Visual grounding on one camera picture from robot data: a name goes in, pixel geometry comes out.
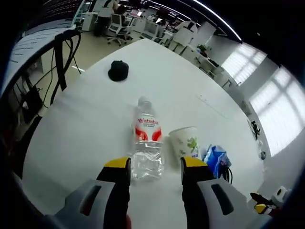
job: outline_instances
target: table surface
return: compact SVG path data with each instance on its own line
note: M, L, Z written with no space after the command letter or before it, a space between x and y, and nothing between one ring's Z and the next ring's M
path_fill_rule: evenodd
M98 12L85 12L85 13L82 13L82 14L88 14L88 15L98 15L99 13Z
M124 82L108 78L114 60L129 65ZM56 213L65 197L95 179L106 162L126 156L134 108L142 95L157 111L164 136L177 128L198 127L202 147L215 144L227 151L234 187L247 197L260 187L263 163L242 110L190 62L143 39L84 72L56 98L38 125L26 154L22 182L25 194L43 214ZM128 214L133 229L186 228L180 165L168 138L163 152L162 179L130 187Z

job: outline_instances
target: plastic bottle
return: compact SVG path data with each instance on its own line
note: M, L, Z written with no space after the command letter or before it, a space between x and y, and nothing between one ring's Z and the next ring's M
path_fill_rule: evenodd
M134 148L131 161L133 180L159 179L164 162L162 132L152 103L140 97L133 122Z

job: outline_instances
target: chair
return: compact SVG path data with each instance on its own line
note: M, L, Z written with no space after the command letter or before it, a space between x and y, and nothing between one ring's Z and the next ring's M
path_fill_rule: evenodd
M160 25L156 23L146 21L144 31L141 33L140 39L147 38L159 43L162 40L162 37L158 37L159 27Z
M131 31L131 26L130 26L131 21L129 22L128 26L124 26L122 22L122 15L120 14L112 14L111 20L112 22L108 30L114 32L115 36L107 38L108 44L110 44L112 41L117 41L119 43L119 46L122 45L122 42L126 44L127 43L126 35L129 34Z

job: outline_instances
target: person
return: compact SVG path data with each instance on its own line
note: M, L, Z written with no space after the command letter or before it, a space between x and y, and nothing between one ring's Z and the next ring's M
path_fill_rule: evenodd
M121 20L122 20L122 26L128 26L128 22L125 21L125 16L124 13L126 12L126 7L121 5L118 7L118 9L115 11L116 14L120 14L121 16Z
M156 16L155 16L154 14L149 15L149 16L147 17L147 21L153 21L155 18L156 18Z
M94 36L105 35L107 28L110 24L110 17L114 11L118 8L118 3L115 0L106 0L105 4L101 8L99 14L97 15L97 21L93 30Z
M193 18L190 21L180 23L175 29L178 31L170 43L169 49L175 53L180 54L182 50L188 45L194 35L198 32L197 19Z
M163 34L164 34L164 28L163 27L166 24L166 21L165 20L161 20L157 24L160 25L158 27L157 37L163 37Z

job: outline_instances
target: white paper cup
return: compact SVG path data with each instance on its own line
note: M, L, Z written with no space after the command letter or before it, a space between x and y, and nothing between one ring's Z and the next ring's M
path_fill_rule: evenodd
M201 159L200 146L198 144L198 131L195 126L189 126L171 131L170 142L173 145L176 156L180 159L183 156L191 156Z

